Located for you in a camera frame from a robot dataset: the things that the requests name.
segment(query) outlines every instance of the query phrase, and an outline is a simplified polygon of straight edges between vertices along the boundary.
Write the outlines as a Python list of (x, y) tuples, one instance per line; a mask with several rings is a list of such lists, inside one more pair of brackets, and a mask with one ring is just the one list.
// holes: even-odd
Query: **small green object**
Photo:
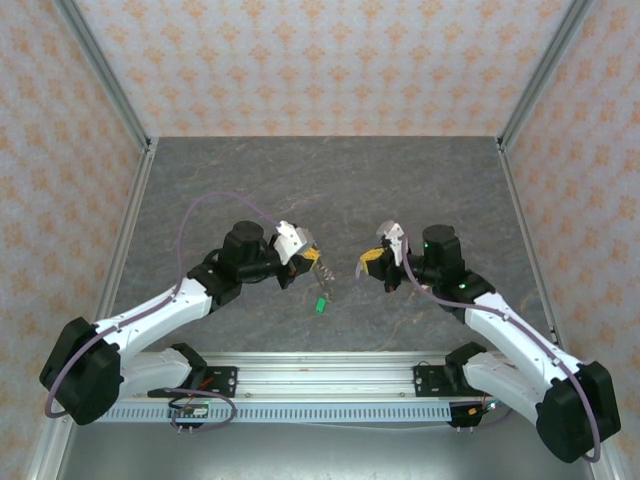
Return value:
[(316, 303), (316, 313), (323, 313), (324, 307), (327, 305), (327, 299), (324, 297), (320, 297), (318, 299), (318, 303)]

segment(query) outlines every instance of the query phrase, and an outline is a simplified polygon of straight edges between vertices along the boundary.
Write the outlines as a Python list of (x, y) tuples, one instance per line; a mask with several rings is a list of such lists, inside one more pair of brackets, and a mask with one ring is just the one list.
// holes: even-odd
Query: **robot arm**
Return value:
[(387, 292), (411, 274), (431, 288), (445, 311), (495, 345), (512, 366), (468, 344), (448, 356), (451, 383), (486, 392), (522, 414), (561, 460), (572, 462), (594, 447), (581, 392), (572, 380), (587, 397), (600, 439), (617, 433), (620, 417), (609, 372), (598, 362), (584, 364), (529, 326), (489, 282), (466, 268), (454, 233), (445, 225), (426, 228), (423, 255), (408, 249), (408, 265), (403, 265), (404, 232), (397, 223), (385, 222), (378, 229), (382, 247), (362, 255), (356, 273), (383, 281)]
[[(40, 374), (40, 382), (51, 390), (63, 367), (84, 345), (111, 331), (78, 359), (56, 392), (56, 400), (76, 423), (95, 421), (118, 398), (159, 388), (197, 389), (206, 364), (190, 347), (179, 344), (152, 356), (136, 355), (176, 328), (226, 305), (240, 295), (243, 284), (276, 277), (285, 289), (308, 272), (319, 258), (311, 234), (284, 221), (276, 230), (267, 243), (258, 224), (238, 222), (222, 248), (187, 273), (179, 290), (170, 289), (93, 325), (83, 318), (69, 322)], [(153, 307), (163, 302), (164, 306), (154, 311)], [(148, 315), (127, 324), (147, 311)]]

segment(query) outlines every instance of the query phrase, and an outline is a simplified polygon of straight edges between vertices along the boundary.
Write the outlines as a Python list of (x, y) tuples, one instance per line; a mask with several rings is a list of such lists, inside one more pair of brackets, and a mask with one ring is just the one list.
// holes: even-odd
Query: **marble surface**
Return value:
[[(507, 184), (489, 137), (162, 138), (151, 169), (114, 313), (166, 290), (176, 279), (175, 233), (186, 209), (214, 190), (234, 191), (277, 220), (307, 227), (336, 276), (335, 301), (315, 312), (313, 274), (281, 291), (270, 279), (154, 344), (205, 351), (451, 350), (488, 342), (403, 284), (385, 294), (356, 280), (375, 232), (398, 221), (419, 244), (428, 225), (453, 225), (469, 268), (492, 282), (535, 328), (548, 332)], [(246, 206), (212, 199), (185, 235), (191, 267), (239, 220)]]

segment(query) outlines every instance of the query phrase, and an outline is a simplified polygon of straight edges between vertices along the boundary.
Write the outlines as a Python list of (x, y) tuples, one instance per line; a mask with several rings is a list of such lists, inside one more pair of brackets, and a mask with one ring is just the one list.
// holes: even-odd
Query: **cable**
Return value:
[(169, 296), (167, 298), (162, 300), (160, 303), (154, 305), (153, 307), (151, 307), (151, 308), (149, 308), (149, 309), (147, 309), (147, 310), (145, 310), (143, 312), (140, 312), (140, 313), (138, 313), (138, 314), (126, 319), (126, 320), (123, 320), (117, 326), (116, 325), (111, 326), (111, 327), (107, 328), (106, 330), (98, 333), (96, 336), (92, 337), (87, 343), (82, 345), (82, 347), (80, 347), (78, 349), (78, 351), (71, 356), (71, 358), (67, 361), (67, 363), (64, 365), (64, 367), (62, 367), (62, 369), (60, 370), (60, 373), (58, 374), (56, 379), (53, 381), (53, 384), (51, 385), (51, 389), (49, 389), (49, 395), (47, 396), (47, 400), (46, 400), (45, 406), (44, 406), (44, 414), (47, 417), (49, 417), (49, 418), (60, 418), (60, 417), (63, 417), (63, 416), (65, 416), (67, 414), (66, 410), (62, 410), (60, 412), (54, 412), (53, 411), (53, 401), (54, 401), (54, 399), (56, 397), (56, 393), (58, 393), (58, 389), (60, 388), (60, 385), (62, 384), (62, 381), (69, 374), (69, 371), (78, 362), (78, 360), (80, 360), (80, 358), (82, 358), (82, 356), (91, 349), (91, 347), (93, 347), (96, 343), (98, 343), (100, 340), (102, 340), (107, 335), (110, 335), (113, 332), (117, 332), (121, 328), (126, 327), (127, 325), (131, 325), (132, 323), (137, 322), (138, 320), (140, 320), (142, 318), (145, 318), (146, 316), (151, 315), (152, 313), (157, 312), (162, 307), (164, 307), (169, 302), (171, 302), (171, 300), (173, 300), (173, 298), (178, 294), (178, 292), (180, 291), (180, 287), (182, 286), (182, 279), (184, 278), (184, 275), (185, 275), (185, 272), (184, 272), (184, 258), (183, 258), (183, 252), (182, 252), (182, 237), (183, 237), (183, 234), (184, 234), (185, 227), (187, 225), (187, 220), (189, 220), (189, 217), (191, 216), (191, 213), (193, 212), (193, 210), (195, 210), (195, 208), (198, 205), (200, 205), (202, 202), (204, 202), (205, 200), (208, 200), (208, 199), (210, 199), (212, 197), (230, 197), (230, 198), (234, 198), (234, 199), (244, 203), (245, 205), (247, 205), (249, 208), (251, 208), (254, 212), (256, 212), (258, 215), (260, 215), (262, 218), (264, 218), (270, 224), (272, 224), (274, 226), (278, 224), (278, 222), (276, 222), (273, 218), (271, 218), (264, 211), (262, 211), (260, 208), (258, 208), (258, 206), (256, 206), (254, 203), (252, 203), (251, 201), (247, 200), (243, 196), (238, 195), (237, 193), (233, 193), (233, 192), (210, 192), (210, 193), (207, 193), (206, 195), (203, 195), (203, 196), (199, 197), (198, 199), (196, 199), (191, 204), (191, 206), (187, 209), (186, 213), (182, 217), (182, 222), (180, 223), (180, 228), (178, 229), (178, 234), (176, 236), (176, 254), (177, 254), (177, 258), (178, 258), (178, 281), (175, 284), (175, 287), (173, 288), (173, 290), (171, 291), (171, 294), (169, 294)]
[(407, 277), (409, 277), (409, 280), (411, 281), (411, 283), (413, 283), (416, 287), (418, 287), (418, 290), (423, 295), (426, 295), (431, 300), (445, 307), (464, 308), (464, 309), (470, 308), (472, 310), (480, 310), (483, 312), (488, 312), (488, 313), (491, 313), (492, 315), (496, 315), (500, 318), (503, 318), (505, 321), (509, 322), (518, 330), (520, 330), (522, 333), (524, 333), (527, 337), (529, 337), (529, 339), (531, 339), (531, 341), (533, 341), (533, 343), (535, 343), (540, 348), (540, 350), (542, 350), (553, 362), (557, 363), (560, 370), (562, 370), (562, 372), (567, 375), (567, 378), (569, 378), (571, 385), (573, 385), (573, 388), (578, 393), (578, 396), (580, 397), (580, 401), (582, 402), (582, 406), (587, 414), (587, 419), (589, 420), (589, 427), (591, 428), (591, 434), (593, 435), (593, 456), (590, 457), (585, 454), (583, 455), (583, 458), (590, 463), (596, 463), (597, 461), (599, 461), (600, 454), (601, 454), (601, 444), (600, 444), (600, 431), (598, 430), (596, 417), (593, 413), (593, 409), (591, 408), (591, 405), (589, 404), (589, 399), (587, 398), (587, 394), (582, 388), (582, 385), (580, 385), (580, 382), (578, 382), (578, 379), (576, 378), (576, 376), (569, 369), (569, 367), (567, 367), (567, 365), (562, 361), (562, 359), (558, 358), (556, 354), (553, 353), (553, 351), (549, 347), (547, 347), (543, 342), (541, 342), (540, 339), (528, 327), (524, 326), (519, 321), (510, 317), (508, 314), (501, 312), (500, 310), (497, 310), (495, 308), (485, 307), (484, 305), (476, 305), (473, 303), (459, 303), (459, 302), (451, 302), (449, 300), (443, 300), (441, 298), (438, 298), (431, 291), (425, 290), (424, 288), (422, 288), (422, 285), (420, 285), (420, 282), (418, 282), (415, 275), (411, 271), (411, 266), (409, 265), (409, 259), (407, 258), (408, 251), (409, 251), (409, 241), (407, 240), (407, 236), (405, 235), (404, 237), (402, 237), (402, 265), (404, 266), (404, 271), (407, 274)]
[[(231, 407), (231, 413), (229, 414), (229, 416), (224, 419), (222, 422), (218, 422), (218, 423), (213, 423), (211, 425), (207, 425), (207, 426), (202, 426), (202, 427), (198, 427), (198, 428), (190, 428), (189, 432), (190, 433), (202, 433), (202, 432), (208, 432), (211, 430), (217, 430), (218, 428), (222, 428), (222, 427), (226, 427), (227, 425), (229, 425), (231, 423), (231, 421), (236, 418), (236, 415), (238, 414), (238, 407), (236, 407), (236, 404), (233, 403), (233, 401), (228, 398), (225, 397), (224, 395), (220, 394), (220, 393), (215, 393), (215, 392), (206, 392), (204, 390), (191, 390), (188, 388), (165, 388), (164, 389), (165, 392), (171, 392), (171, 393), (184, 393), (187, 395), (200, 395), (203, 397), (210, 397), (210, 398), (218, 398), (220, 400), (224, 400), (225, 402), (227, 402), (229, 404), (229, 406)], [(176, 429), (178, 431), (178, 433), (180, 433), (182, 431), (182, 427), (178, 425), (178, 423), (176, 422), (176, 417), (180, 414), (180, 412), (184, 411), (184, 409), (186, 408), (186, 406), (188, 405), (188, 403), (183, 405), (182, 408), (180, 408), (179, 410), (176, 410), (173, 412), (173, 415), (171, 415), (171, 426)]]

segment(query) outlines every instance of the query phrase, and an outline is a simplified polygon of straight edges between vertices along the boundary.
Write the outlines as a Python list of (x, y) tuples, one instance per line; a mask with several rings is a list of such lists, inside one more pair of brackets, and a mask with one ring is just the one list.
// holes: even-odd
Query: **orange patterned wall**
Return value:
[(597, 2), (509, 161), (569, 347), (611, 371), (640, 472), (637, 0)]
[(22, 479), (38, 375), (90, 316), (139, 152), (51, 0), (0, 3), (0, 477)]
[(570, 0), (80, 0), (152, 136), (497, 135)]

